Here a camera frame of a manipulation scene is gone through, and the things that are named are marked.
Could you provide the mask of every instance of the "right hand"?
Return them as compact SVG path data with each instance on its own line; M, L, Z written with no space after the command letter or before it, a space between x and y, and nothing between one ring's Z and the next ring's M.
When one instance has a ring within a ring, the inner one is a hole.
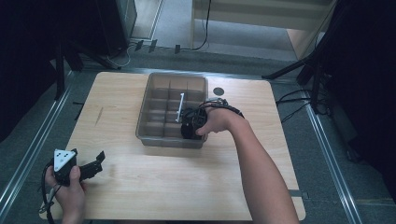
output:
M204 135L206 133L219 133L222 131L230 131L232 125L239 120L245 120L233 111L224 108L208 107L206 109L207 122L196 130L196 134Z

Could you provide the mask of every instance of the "clear plastic container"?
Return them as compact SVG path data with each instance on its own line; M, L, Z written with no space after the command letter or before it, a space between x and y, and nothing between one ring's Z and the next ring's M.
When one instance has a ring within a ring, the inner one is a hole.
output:
M136 137L150 147L201 148L207 134L201 139L184 139L181 121L177 122L181 93L182 109L195 108L207 98L207 80L196 75L152 73L140 108Z

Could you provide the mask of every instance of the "small black circle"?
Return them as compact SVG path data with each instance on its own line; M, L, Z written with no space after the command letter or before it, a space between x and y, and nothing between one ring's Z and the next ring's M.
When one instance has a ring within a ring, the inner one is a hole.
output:
M217 96L221 96L224 94L224 89L220 87L216 87L213 89L213 93L215 93Z

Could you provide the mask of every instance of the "wooden tabletop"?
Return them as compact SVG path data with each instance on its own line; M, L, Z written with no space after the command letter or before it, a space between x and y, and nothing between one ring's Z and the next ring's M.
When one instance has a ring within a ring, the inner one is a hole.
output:
M145 147L135 136L149 75L100 73L67 149L78 165L103 150L103 172L87 183L88 219L251 220L236 149L228 132L211 133L201 149ZM264 80L207 77L208 96L221 87L240 109L275 161L286 184L298 190L271 86ZM300 220L301 197L292 197ZM58 205L55 218L62 217Z

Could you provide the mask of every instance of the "handheld controller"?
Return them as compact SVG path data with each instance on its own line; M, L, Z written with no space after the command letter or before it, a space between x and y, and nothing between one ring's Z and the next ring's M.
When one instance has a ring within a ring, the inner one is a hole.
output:
M209 98L200 104L197 108L186 108L181 111L181 128L180 132L185 139L201 139L195 131L206 124L207 114L205 109L208 107L224 108L233 111L235 114L244 118L242 112L235 107L228 105L226 99Z
M53 167L55 173L55 179L58 183L68 186L70 185L70 171L73 166L77 165L77 150L71 151L55 149L53 156ZM102 151L97 157L96 161L90 162L86 165L80 166L81 176L79 181L84 179L92 178L97 173L103 171L102 161L105 159L105 152Z

